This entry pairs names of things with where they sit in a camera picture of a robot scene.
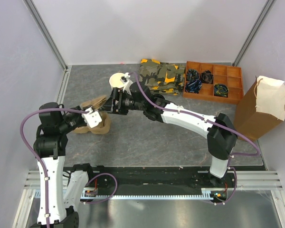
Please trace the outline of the cardboard cup carrier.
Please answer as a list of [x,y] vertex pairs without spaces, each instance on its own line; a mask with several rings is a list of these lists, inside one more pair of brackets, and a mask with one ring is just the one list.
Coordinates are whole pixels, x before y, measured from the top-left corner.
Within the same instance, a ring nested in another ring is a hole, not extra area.
[[93,107],[94,109],[98,109],[100,108],[102,105],[105,104],[105,102],[107,101],[107,96],[106,95],[101,95],[97,98],[94,98],[92,100],[88,100],[83,102],[80,106],[86,110],[89,107]]
[[73,131],[73,133],[82,134],[82,133],[91,132],[93,134],[107,134],[111,127],[110,116],[104,112],[100,112],[100,116],[102,118],[102,122],[99,123],[96,127],[93,128],[89,126],[78,127]]

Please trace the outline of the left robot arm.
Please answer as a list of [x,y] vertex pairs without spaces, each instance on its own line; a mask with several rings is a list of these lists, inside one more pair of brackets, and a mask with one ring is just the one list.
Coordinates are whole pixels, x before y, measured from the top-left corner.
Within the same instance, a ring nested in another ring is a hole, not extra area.
[[39,113],[34,151],[41,158],[40,207],[35,228],[77,228],[77,212],[84,187],[93,185],[95,176],[90,164],[77,164],[71,172],[67,189],[63,190],[63,171],[67,134],[78,127],[96,127],[101,123],[100,113],[93,107],[77,106],[62,113],[55,102],[42,105]]

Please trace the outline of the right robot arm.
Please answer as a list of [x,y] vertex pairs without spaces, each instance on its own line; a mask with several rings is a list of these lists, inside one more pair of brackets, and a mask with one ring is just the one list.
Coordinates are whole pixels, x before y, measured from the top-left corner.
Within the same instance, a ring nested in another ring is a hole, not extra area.
[[206,180],[213,187],[225,182],[229,156],[238,139],[227,115],[191,112],[162,95],[153,95],[142,83],[131,84],[128,91],[113,88],[108,100],[100,107],[100,111],[108,114],[127,115],[130,110],[142,111],[149,120],[180,126],[206,138],[212,156]]

